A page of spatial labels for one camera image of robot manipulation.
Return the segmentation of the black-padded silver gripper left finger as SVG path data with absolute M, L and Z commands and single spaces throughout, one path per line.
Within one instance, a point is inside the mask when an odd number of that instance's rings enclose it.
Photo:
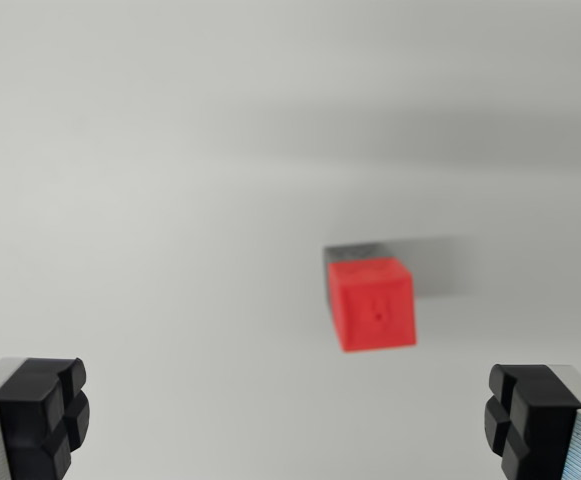
M 65 477 L 89 427 L 86 379 L 79 358 L 0 359 L 0 479 Z

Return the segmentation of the black-padded silver gripper right finger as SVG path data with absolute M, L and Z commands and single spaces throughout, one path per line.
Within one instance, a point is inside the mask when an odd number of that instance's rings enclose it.
M 581 479 L 581 374 L 571 365 L 496 364 L 484 410 L 508 479 Z

